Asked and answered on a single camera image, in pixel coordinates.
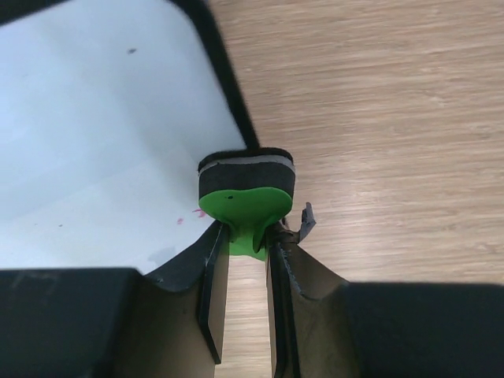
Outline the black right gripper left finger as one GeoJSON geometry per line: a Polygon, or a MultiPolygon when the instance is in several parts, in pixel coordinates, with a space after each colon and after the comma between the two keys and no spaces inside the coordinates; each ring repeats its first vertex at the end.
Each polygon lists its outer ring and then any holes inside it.
{"type": "Polygon", "coordinates": [[[213,377],[221,363],[228,227],[212,223],[186,250],[141,277],[113,362],[115,377],[213,377]]]}

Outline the black framed whiteboard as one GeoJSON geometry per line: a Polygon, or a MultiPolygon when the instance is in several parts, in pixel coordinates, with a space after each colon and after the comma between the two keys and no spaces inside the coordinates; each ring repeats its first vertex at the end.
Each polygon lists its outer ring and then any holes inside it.
{"type": "Polygon", "coordinates": [[[150,272],[210,225],[198,164],[256,146],[201,1],[1,4],[1,266],[150,272]]]}

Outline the green black eraser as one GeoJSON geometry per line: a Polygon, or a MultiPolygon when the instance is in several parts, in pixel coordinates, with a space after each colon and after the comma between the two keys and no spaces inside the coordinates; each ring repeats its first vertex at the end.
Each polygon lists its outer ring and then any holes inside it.
{"type": "Polygon", "coordinates": [[[290,213],[294,192],[294,159],[280,148],[220,151],[198,165],[199,209],[229,227],[233,256],[266,260],[266,230],[290,213]]]}

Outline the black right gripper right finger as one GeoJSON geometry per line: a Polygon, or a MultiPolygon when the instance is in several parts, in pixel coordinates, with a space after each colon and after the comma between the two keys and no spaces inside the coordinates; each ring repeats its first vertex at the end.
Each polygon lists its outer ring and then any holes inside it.
{"type": "Polygon", "coordinates": [[[307,203],[298,231],[281,221],[267,232],[272,376],[359,377],[344,299],[348,283],[300,246],[315,224],[307,203]]]}

